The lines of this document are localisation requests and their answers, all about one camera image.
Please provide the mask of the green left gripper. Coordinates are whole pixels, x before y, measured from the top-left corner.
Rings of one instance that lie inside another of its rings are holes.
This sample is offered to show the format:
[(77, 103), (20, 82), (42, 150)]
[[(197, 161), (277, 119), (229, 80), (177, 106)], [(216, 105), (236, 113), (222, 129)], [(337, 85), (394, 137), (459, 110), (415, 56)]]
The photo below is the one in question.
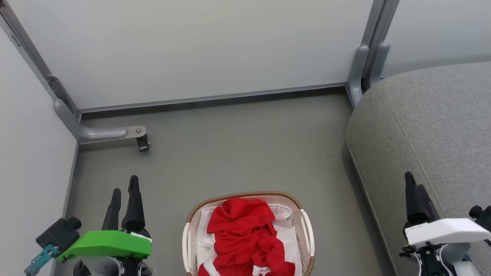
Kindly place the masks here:
[(152, 253), (152, 241), (145, 229), (145, 215), (138, 177), (132, 175), (128, 187), (129, 200), (121, 227), (118, 231), (121, 208), (121, 190), (115, 188), (106, 211), (101, 231), (88, 231), (57, 257), (58, 262), (66, 262), (78, 257), (133, 257), (144, 259)]

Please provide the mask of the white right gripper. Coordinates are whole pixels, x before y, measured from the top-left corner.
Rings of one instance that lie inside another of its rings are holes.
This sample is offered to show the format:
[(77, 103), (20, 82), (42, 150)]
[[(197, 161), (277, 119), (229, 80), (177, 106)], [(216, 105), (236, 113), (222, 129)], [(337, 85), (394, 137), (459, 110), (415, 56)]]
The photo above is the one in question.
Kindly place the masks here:
[[(405, 173), (405, 200), (407, 214), (405, 234), (410, 246), (421, 248), (428, 245), (491, 240), (491, 232), (470, 219), (440, 219), (424, 185), (418, 186), (411, 172)], [(422, 224), (420, 202), (428, 217), (428, 223)]]

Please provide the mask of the red lettered jacket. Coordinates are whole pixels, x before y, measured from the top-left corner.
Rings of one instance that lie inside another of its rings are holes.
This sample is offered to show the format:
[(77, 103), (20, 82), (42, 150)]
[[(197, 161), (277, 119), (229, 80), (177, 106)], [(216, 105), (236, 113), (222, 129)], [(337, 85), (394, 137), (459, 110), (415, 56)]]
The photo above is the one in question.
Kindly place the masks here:
[(228, 199), (211, 214), (206, 232), (216, 256), (200, 264), (198, 276), (295, 276), (277, 238), (275, 214), (260, 199)]

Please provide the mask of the grey fabric sofa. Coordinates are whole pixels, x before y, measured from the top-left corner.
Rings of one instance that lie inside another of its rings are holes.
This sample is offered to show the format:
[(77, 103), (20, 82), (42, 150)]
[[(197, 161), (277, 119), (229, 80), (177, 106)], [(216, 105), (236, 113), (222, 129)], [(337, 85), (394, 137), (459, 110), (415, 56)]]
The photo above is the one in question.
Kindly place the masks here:
[(407, 171), (443, 219), (491, 205), (491, 62), (381, 80), (356, 105), (346, 142), (396, 276), (417, 276), (399, 256)]

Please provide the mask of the grey partition foot bar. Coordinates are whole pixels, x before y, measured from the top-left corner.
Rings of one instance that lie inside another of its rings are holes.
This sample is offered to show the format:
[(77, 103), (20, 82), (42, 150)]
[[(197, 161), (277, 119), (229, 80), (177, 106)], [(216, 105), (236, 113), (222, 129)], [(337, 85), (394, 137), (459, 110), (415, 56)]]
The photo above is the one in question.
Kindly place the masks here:
[(146, 136), (146, 127), (91, 128), (81, 124), (60, 99), (54, 100), (54, 110), (80, 144), (99, 143)]

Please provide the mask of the white woven-rim laundry basket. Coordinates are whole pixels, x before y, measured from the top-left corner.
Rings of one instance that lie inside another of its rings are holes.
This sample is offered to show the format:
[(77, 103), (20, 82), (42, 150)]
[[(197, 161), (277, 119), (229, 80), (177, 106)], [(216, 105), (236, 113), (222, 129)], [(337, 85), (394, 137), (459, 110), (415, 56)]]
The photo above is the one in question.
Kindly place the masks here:
[(261, 199), (266, 203), (277, 204), (289, 208), (292, 211), (292, 223), (296, 231), (296, 243), (298, 245), (301, 263), (301, 276), (310, 276), (315, 262), (315, 240), (311, 222), (301, 203), (292, 195), (281, 191), (256, 191), (242, 192), (218, 196), (198, 203), (190, 212), (182, 234), (182, 256), (186, 270), (186, 276), (198, 276), (198, 259), (196, 257), (196, 236), (198, 225), (201, 221), (201, 211), (206, 208), (216, 207), (224, 201), (233, 198)]

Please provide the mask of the white basket liner cloth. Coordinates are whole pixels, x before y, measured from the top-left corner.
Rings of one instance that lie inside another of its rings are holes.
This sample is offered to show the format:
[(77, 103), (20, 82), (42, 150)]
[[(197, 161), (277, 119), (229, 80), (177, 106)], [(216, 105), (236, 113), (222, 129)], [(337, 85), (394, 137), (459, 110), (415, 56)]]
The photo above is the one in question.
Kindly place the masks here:
[[(215, 237), (214, 234), (207, 233), (207, 227), (214, 210), (220, 206), (222, 202), (201, 208), (189, 223), (184, 263), (189, 266), (192, 276), (198, 276), (202, 263), (216, 258)], [(284, 204), (269, 204), (269, 207), (275, 215), (272, 225), (277, 231), (277, 239), (285, 245), (285, 260), (295, 264), (294, 276), (303, 276), (303, 264), (309, 262), (310, 253), (309, 244), (305, 241), (302, 219), (295, 218), (295, 215), (301, 212)]]

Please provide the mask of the grey partition bottom rail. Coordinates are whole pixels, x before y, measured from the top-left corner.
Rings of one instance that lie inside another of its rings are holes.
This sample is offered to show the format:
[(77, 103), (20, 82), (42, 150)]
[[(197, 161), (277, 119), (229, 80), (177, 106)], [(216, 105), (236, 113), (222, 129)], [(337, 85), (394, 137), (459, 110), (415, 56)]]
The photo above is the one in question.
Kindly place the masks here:
[(312, 85), (295, 87), (291, 89), (274, 89), (259, 92), (235, 93), (230, 95), (216, 95), (198, 97), (193, 99), (179, 99), (149, 103), (136, 103), (128, 105), (114, 105), (100, 108), (80, 109), (83, 120), (98, 118), (124, 117), (154, 112), (168, 112), (189, 110), (196, 108), (210, 108), (222, 105), (237, 105), (264, 101), (277, 101), (319, 95), (346, 93), (346, 83)]

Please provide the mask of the grey partition post foot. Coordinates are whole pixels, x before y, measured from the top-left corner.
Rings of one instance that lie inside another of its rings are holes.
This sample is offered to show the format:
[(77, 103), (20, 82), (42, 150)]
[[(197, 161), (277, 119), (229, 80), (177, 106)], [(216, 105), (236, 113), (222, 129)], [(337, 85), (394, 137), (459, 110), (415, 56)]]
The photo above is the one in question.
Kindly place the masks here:
[(360, 45), (356, 49), (354, 60), (351, 64), (351, 69), (346, 83), (346, 91), (353, 107), (357, 105), (363, 95), (361, 82), (368, 54), (369, 46)]
[(363, 80), (365, 90), (370, 89), (382, 79), (382, 72), (389, 50), (390, 44), (388, 42), (382, 42), (376, 47), (372, 61), (370, 62)]

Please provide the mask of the grey partition corner post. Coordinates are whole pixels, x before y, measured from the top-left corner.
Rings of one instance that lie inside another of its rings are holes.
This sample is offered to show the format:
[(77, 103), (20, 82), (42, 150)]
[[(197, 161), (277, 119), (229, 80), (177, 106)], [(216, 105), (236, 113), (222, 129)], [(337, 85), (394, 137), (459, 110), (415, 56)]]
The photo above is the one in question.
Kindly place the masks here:
[(22, 53), (26, 53), (27, 61), (32, 62), (35, 67), (34, 71), (40, 73), (42, 81), (49, 86), (49, 93), (53, 94), (54, 99), (63, 101), (75, 118), (80, 121), (81, 113), (63, 87), (63, 84), (49, 70), (48, 65), (39, 54), (7, 0), (0, 0), (0, 16), (11, 31), (14, 43), (17, 44)]

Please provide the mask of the grey partition double post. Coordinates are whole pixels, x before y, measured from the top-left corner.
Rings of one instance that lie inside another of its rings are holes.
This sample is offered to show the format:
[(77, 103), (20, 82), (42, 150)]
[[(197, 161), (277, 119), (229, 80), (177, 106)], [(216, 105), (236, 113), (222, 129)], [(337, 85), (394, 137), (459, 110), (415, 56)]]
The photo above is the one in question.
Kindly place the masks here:
[(388, 30), (399, 2), (400, 0), (374, 0), (367, 25), (368, 42), (362, 42), (363, 45), (369, 46), (369, 54), (363, 70), (362, 80), (365, 78), (376, 47), (380, 43), (386, 42)]

